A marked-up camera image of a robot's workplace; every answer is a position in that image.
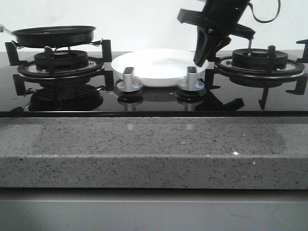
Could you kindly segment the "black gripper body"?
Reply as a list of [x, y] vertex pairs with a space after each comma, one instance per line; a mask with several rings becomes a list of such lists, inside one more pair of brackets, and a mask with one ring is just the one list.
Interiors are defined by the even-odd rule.
[[205, 30], [252, 39], [255, 31], [238, 23], [248, 4], [248, 0], [207, 0], [200, 12], [180, 9], [177, 19]]

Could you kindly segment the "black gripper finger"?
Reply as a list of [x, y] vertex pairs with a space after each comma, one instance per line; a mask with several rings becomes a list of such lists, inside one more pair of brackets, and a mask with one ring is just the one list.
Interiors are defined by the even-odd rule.
[[203, 65], [207, 58], [216, 52], [224, 39], [224, 35], [207, 28], [197, 27], [197, 44], [193, 61], [195, 65]]
[[216, 53], [221, 50], [222, 48], [226, 47], [229, 45], [231, 42], [231, 38], [229, 36], [223, 36], [218, 40], [218, 43], [214, 46], [213, 50], [209, 54], [209, 58], [215, 58]]

